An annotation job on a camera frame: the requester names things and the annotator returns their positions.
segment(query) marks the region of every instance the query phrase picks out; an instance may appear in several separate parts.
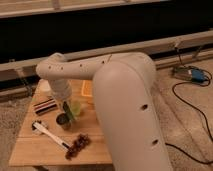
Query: yellow object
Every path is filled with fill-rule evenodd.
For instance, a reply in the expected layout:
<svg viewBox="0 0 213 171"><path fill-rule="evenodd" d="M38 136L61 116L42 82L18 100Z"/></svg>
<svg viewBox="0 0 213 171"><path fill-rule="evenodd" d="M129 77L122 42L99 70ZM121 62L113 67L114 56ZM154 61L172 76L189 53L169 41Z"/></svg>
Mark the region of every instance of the yellow object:
<svg viewBox="0 0 213 171"><path fill-rule="evenodd" d="M92 81L84 80L81 88L81 95L84 97L92 97Z"/></svg>

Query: green object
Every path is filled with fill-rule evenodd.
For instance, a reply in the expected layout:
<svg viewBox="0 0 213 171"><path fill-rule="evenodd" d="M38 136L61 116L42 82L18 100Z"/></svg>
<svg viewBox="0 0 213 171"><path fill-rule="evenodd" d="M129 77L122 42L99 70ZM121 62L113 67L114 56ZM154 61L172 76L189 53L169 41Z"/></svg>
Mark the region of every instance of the green object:
<svg viewBox="0 0 213 171"><path fill-rule="evenodd" d="M81 113L81 103L79 101L72 101L71 102L71 111L74 116L79 116Z"/></svg>
<svg viewBox="0 0 213 171"><path fill-rule="evenodd" d="M70 110L70 107L69 107L69 105L67 104L66 101L63 103L63 109L64 109L64 112L66 113L66 115L69 117L70 121L74 122L75 118L74 118L73 113Z"/></svg>

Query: table leg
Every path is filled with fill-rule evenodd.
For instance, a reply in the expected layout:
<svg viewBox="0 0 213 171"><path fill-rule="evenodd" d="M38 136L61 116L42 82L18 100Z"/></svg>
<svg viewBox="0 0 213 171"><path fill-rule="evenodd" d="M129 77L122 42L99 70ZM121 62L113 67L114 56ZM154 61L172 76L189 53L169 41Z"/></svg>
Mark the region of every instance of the table leg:
<svg viewBox="0 0 213 171"><path fill-rule="evenodd" d="M49 171L44 166L33 166L37 171Z"/></svg>

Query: cable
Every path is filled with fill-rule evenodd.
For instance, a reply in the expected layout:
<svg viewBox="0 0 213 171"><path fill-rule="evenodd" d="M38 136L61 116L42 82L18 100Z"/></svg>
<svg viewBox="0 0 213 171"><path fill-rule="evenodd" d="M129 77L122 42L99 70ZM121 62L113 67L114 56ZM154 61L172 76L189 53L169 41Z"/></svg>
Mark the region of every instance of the cable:
<svg viewBox="0 0 213 171"><path fill-rule="evenodd" d="M180 56L180 50L178 47L175 47L175 50L178 54L178 58L179 58L179 61L180 61L180 64L183 66L183 67L186 67L186 65L183 63L182 59L181 59L181 56Z"/></svg>
<svg viewBox="0 0 213 171"><path fill-rule="evenodd" d="M200 69L198 67L195 67L195 66L186 66L182 59L181 59L181 55L179 53L179 49L178 48L175 48L177 53L178 53L178 57L179 57L179 60L180 60L180 64L185 67L185 68L189 68L189 69L197 69L197 70L200 70L202 72L204 72L205 74L205 81L204 81L204 84L203 83L196 83L196 82L190 82L190 81L186 81L186 82L180 82L180 83L177 83L177 84L174 84L172 86L172 92L174 93L174 95L179 99L181 100L182 102L184 102L185 104L191 106L193 109L197 110L198 112L200 112L202 114L202 116L204 117L205 119L205 124L206 124L206 127L207 127L207 132L208 132L208 135L209 135L209 138L211 139L211 141L213 142L213 136L211 134L211 131L210 131L210 128L209 128L209 123L208 123L208 119L205 115L205 113L200 110L198 107L192 105L191 103L187 102L186 100L184 100L182 97L180 97L176 91L175 91L175 88L179 85L183 85L183 84L193 84L193 85L197 85L197 86L200 86L200 87L207 87L211 84L211 80L212 80L212 74L207 71L207 70L204 70L204 69ZM179 150L180 152L182 152L183 154L185 154L187 157L189 157L190 159L194 160L195 162L197 163L200 163L200 164L204 164L204 165L210 165L210 164L213 164L213 160L211 161L201 161L201 160L198 160L196 159L195 157L191 156L189 153L187 153L186 151L184 151L183 149L181 149L180 147L176 146L176 145L173 145L173 144L170 144L170 143L165 143L167 146L170 146L170 147L173 147L175 148L176 150Z"/></svg>
<svg viewBox="0 0 213 171"><path fill-rule="evenodd" d="M209 86L210 83L211 83L211 78L212 78L212 75L211 73L207 72L209 74L210 77L208 77L207 75L205 75L205 78L206 78L206 81L207 81L207 84L199 84L199 83L194 83L194 82L180 82L180 83L177 83L175 85L173 85L172 87L172 92L174 93L174 95L180 99L182 102L186 103L187 105L191 106L192 108L194 108L195 110L199 111L204 119L205 119L205 123L206 123L206 127L207 127L207 131L208 131L208 134L209 134L209 137L211 139L211 141L213 142L213 137L212 137L212 134L211 134L211 131L210 131L210 128L209 128L209 123L208 123L208 119L206 117L206 115L204 114L203 111L201 111L198 107L192 105L191 103L187 102L186 100L184 100L183 98L181 98L175 91L175 88L178 86L178 85L183 85L183 84L194 84L194 85L198 85L198 86L201 86L201 87L206 87L206 86ZM180 147L177 147L176 145L173 145L173 144L170 144L170 143L165 143L167 146L170 146L170 147L173 147L177 150L179 150L180 152L182 152L183 154L185 154L186 156L188 156L190 159L194 160L195 162L198 162L200 164L204 164L204 165L210 165L210 164L213 164L213 161L201 161L201 160L198 160L196 159L195 157L191 156L190 154L188 154L186 151L184 151L183 149L181 149Z"/></svg>
<svg viewBox="0 0 213 171"><path fill-rule="evenodd" d="M170 147L173 147L177 150L179 150L180 152L182 152L183 154L185 154L187 157L189 157L190 159L196 161L197 163L200 163L200 164L205 164L205 165L210 165L210 164L213 164L213 161L201 161L201 160L198 160L194 157L192 157L189 153L185 152L183 149L181 149L180 147L177 147L176 145L173 145L173 144L169 144L169 143L165 143L167 146L170 146Z"/></svg>

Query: floor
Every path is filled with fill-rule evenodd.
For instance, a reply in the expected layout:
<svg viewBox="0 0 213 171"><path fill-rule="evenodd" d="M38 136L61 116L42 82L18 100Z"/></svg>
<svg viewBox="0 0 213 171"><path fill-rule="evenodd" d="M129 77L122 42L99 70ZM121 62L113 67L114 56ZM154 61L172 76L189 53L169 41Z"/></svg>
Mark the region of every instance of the floor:
<svg viewBox="0 0 213 171"><path fill-rule="evenodd" d="M213 73L213 60L206 60L193 65ZM212 142L209 140L203 118L194 109L183 104L172 94L172 85L180 82L171 77L171 68L158 70L157 80L152 89L153 101L159 117L165 141L175 144L200 160L213 159ZM180 96L202 109L209 120L213 132L213 85L201 88L182 85L177 88ZM31 98L11 99L0 103L0 170L34 171L31 167L9 167L8 160L15 143L20 125L25 116ZM210 171L213 166L201 165L189 159L176 149L167 147L174 170ZM113 171L111 165L48 167L51 171Z"/></svg>

